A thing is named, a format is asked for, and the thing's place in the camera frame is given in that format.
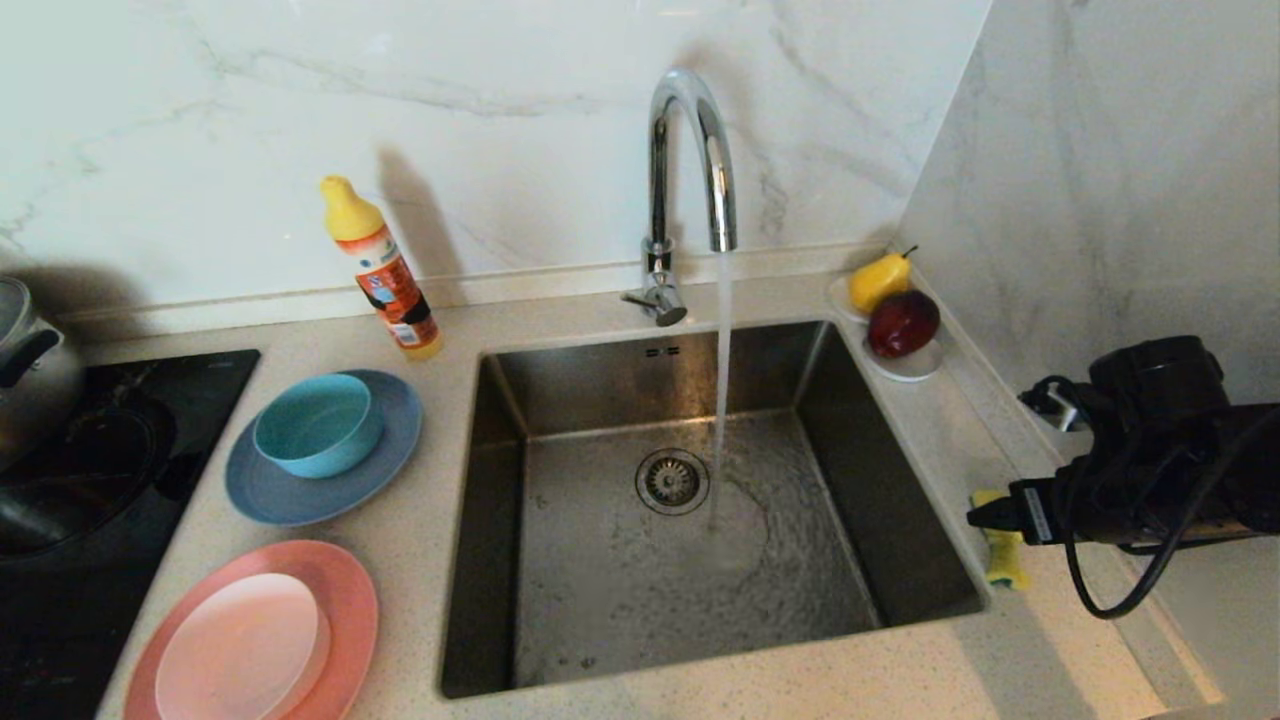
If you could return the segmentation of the black induction cooktop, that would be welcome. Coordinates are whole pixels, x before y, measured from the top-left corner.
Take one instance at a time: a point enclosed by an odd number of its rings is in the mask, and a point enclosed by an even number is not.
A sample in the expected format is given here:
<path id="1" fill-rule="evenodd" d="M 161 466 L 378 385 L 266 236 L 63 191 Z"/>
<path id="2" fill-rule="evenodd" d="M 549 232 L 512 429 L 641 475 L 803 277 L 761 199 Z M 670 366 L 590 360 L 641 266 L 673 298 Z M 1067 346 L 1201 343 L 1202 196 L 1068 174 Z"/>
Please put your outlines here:
<path id="1" fill-rule="evenodd" d="M 86 410 L 154 401 L 173 413 L 175 441 L 113 519 L 47 552 L 0 561 L 0 720 L 93 720 L 259 359 L 248 348 L 88 369 L 79 401 L 49 437 Z"/>

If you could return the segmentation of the small pale pink plate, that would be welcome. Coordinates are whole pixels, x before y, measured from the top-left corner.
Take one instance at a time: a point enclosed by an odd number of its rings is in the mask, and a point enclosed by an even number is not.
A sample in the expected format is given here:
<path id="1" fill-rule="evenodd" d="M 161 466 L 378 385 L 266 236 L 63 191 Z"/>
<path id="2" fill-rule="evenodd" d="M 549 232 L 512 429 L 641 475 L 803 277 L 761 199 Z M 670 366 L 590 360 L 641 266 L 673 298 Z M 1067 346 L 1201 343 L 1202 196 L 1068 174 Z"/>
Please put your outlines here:
<path id="1" fill-rule="evenodd" d="M 264 573 L 219 589 L 182 621 L 157 667 L 163 720 L 282 720 L 317 684 L 330 623 L 302 580 Z"/>

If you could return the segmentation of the chrome gooseneck faucet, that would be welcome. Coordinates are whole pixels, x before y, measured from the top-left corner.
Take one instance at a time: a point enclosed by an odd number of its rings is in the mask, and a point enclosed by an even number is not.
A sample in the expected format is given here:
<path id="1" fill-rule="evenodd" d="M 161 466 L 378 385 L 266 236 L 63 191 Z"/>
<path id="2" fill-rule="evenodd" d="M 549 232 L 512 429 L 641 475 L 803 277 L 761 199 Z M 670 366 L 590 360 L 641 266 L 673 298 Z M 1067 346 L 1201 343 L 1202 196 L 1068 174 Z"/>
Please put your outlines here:
<path id="1" fill-rule="evenodd" d="M 671 113 L 678 109 L 692 128 L 701 167 L 709 246 L 713 254 L 739 249 L 737 183 L 730 135 L 710 87 L 685 67 L 667 70 L 652 95 L 648 118 L 649 222 L 643 240 L 644 286 L 621 296 L 641 307 L 659 328 L 681 323 L 687 307 L 675 279 L 675 242 L 668 234 Z"/>

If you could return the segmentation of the black frying pan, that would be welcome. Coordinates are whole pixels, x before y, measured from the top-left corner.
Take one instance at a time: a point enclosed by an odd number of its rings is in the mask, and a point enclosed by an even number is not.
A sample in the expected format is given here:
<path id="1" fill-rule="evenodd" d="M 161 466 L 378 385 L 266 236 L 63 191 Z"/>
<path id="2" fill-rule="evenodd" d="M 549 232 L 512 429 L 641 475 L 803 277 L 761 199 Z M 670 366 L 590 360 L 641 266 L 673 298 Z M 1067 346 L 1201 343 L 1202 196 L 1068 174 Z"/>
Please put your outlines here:
<path id="1" fill-rule="evenodd" d="M 154 401 L 77 415 L 0 471 L 0 561 L 47 552 L 113 519 L 159 474 L 175 437 L 173 413 Z"/>

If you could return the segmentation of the large salmon pink plate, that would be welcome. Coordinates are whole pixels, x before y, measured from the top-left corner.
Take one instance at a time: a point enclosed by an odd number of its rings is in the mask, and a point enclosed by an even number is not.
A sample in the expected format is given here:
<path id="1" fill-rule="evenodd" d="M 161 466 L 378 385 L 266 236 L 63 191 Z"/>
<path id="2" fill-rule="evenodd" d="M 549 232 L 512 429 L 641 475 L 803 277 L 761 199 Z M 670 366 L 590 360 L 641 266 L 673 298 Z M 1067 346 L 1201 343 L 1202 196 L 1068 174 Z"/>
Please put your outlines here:
<path id="1" fill-rule="evenodd" d="M 340 546 L 315 539 L 266 544 L 197 582 L 157 624 L 134 665 L 122 720 L 161 720 L 155 680 L 163 651 L 195 609 L 221 588 L 260 573 L 303 582 L 330 623 L 330 651 L 312 689 L 282 720 L 343 720 L 369 673 L 378 643 L 379 602 L 364 565 Z"/>

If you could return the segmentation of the small white fruit dish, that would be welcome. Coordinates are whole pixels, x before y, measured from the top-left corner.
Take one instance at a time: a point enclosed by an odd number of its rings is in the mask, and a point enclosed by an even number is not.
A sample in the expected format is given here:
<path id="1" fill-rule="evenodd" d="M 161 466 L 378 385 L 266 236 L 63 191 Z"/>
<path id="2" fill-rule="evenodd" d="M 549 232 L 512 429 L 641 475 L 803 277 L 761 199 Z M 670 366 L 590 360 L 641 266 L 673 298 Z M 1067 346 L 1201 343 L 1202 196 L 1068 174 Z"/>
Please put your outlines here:
<path id="1" fill-rule="evenodd" d="M 860 350 L 872 366 L 882 377 L 901 383 L 919 383 L 933 377 L 945 364 L 945 348 L 937 338 L 931 340 L 923 348 L 904 357 L 882 357 L 870 350 L 868 334 L 870 316 L 858 311 L 851 305 L 847 288 L 849 278 L 850 274 L 835 277 L 829 282 L 826 293 L 837 314 L 863 328 Z"/>

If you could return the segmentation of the blue plate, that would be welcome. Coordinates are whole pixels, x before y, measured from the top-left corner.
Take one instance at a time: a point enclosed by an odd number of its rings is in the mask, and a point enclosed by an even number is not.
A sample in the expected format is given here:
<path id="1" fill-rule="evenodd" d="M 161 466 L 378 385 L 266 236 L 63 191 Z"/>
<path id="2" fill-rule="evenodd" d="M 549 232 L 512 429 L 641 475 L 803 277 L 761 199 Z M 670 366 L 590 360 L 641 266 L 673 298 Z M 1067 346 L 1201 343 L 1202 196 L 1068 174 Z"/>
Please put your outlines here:
<path id="1" fill-rule="evenodd" d="M 330 478 L 294 477 L 253 447 L 256 416 L 234 442 L 225 469 L 232 506 L 246 518 L 274 527 L 305 527 L 332 520 L 387 488 L 407 466 L 422 429 L 416 389 L 397 375 L 353 369 L 381 405 L 384 432 L 371 454 Z"/>

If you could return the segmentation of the dark red apple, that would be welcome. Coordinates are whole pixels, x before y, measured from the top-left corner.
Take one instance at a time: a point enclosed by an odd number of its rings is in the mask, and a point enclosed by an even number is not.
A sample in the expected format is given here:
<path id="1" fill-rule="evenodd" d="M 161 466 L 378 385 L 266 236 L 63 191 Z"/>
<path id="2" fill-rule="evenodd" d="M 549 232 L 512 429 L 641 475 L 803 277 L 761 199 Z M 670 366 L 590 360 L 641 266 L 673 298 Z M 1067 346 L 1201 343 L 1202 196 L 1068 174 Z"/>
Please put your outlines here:
<path id="1" fill-rule="evenodd" d="M 928 345 L 938 333 L 937 302 L 919 290 L 892 293 L 870 315 L 867 342 L 878 357 L 906 357 Z"/>

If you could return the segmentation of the stainless steel sink basin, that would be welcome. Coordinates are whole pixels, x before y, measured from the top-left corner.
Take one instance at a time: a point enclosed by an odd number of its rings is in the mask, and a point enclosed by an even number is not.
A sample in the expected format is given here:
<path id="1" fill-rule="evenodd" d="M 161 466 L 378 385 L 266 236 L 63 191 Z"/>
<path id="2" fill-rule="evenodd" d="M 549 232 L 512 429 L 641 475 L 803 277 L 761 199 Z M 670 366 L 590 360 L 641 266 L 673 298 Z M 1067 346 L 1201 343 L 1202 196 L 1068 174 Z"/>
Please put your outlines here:
<path id="1" fill-rule="evenodd" d="M 984 603 L 829 322 L 484 354 L 451 700 L 948 620 Z M 645 507 L 659 448 L 705 502 Z"/>

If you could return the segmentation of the teal bowl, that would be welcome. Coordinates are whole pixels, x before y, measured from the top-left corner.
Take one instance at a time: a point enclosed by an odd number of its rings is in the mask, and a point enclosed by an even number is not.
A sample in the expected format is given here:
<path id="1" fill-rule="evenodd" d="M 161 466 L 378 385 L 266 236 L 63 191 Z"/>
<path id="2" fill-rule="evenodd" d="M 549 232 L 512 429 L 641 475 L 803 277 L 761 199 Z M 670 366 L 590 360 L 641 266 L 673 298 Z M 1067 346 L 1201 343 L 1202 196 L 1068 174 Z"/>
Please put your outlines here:
<path id="1" fill-rule="evenodd" d="M 339 475 L 362 462 L 385 430 L 380 401 L 356 375 L 311 377 L 278 395 L 252 430 L 255 450 L 306 479 Z"/>

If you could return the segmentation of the orange yellow-capped detergent bottle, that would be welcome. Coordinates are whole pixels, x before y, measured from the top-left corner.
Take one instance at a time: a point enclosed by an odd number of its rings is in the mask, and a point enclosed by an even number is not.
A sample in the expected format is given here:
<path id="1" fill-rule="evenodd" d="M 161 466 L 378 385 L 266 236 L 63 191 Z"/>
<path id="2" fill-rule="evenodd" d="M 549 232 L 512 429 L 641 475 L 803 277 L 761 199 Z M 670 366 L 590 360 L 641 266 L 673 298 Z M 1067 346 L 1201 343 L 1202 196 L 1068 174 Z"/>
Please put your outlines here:
<path id="1" fill-rule="evenodd" d="M 434 356 L 442 332 L 381 210 L 343 176 L 320 182 L 324 225 L 335 246 L 355 264 L 355 281 L 406 357 Z"/>

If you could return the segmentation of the round metal drain strainer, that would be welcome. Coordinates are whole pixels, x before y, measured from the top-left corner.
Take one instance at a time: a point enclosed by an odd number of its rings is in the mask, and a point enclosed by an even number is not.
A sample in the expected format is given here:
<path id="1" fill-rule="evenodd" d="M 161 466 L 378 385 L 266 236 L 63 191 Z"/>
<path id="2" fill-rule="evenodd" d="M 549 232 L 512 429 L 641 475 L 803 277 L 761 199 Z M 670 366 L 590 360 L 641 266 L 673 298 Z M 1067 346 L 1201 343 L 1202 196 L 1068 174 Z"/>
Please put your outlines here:
<path id="1" fill-rule="evenodd" d="M 640 502 L 664 516 L 698 510 L 710 492 L 704 461 L 682 448 L 659 448 L 640 462 L 634 479 Z"/>

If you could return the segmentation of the yellow pear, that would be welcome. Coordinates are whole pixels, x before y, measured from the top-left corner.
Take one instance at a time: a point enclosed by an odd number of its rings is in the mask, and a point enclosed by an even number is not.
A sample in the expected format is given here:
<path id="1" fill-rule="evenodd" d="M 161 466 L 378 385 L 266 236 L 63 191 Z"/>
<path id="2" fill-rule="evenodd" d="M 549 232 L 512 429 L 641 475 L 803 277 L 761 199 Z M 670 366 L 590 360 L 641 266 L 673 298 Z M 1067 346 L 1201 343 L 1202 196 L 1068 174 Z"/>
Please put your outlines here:
<path id="1" fill-rule="evenodd" d="M 890 252 L 855 270 L 846 284 L 851 307 L 869 316 L 890 295 L 910 290 L 911 255 L 916 250 L 918 245 L 904 252 Z"/>

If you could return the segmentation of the yellow fish-shaped sponge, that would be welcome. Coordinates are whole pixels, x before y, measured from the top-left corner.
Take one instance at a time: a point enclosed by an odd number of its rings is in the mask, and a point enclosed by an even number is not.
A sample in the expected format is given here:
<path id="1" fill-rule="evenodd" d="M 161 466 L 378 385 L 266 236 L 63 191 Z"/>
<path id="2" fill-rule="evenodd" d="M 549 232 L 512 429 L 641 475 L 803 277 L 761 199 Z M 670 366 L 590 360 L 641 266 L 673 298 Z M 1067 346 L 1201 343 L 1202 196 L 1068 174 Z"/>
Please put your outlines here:
<path id="1" fill-rule="evenodd" d="M 1025 589 L 1030 582 L 1020 560 L 1023 542 L 1011 542 L 1000 538 L 989 539 L 983 530 L 982 533 L 986 538 L 989 555 L 986 582 L 992 587 L 1004 587 L 1012 591 Z"/>

